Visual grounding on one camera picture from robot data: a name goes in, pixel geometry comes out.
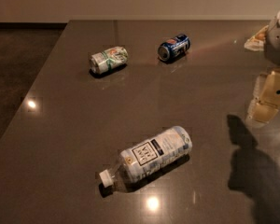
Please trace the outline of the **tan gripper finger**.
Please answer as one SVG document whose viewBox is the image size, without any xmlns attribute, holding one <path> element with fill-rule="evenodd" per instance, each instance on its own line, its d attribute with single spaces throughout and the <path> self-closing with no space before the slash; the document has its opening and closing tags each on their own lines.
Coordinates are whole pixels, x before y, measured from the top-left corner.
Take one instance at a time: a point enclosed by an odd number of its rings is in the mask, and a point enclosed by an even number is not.
<svg viewBox="0 0 280 224">
<path fill-rule="evenodd" d="M 253 90 L 253 99 L 247 111 L 249 124 L 267 124 L 280 110 L 280 67 L 268 74 L 260 74 Z"/>
<path fill-rule="evenodd" d="M 268 25 L 262 27 L 258 32 L 246 40 L 244 48 L 251 51 L 264 51 L 267 30 Z"/>
</svg>

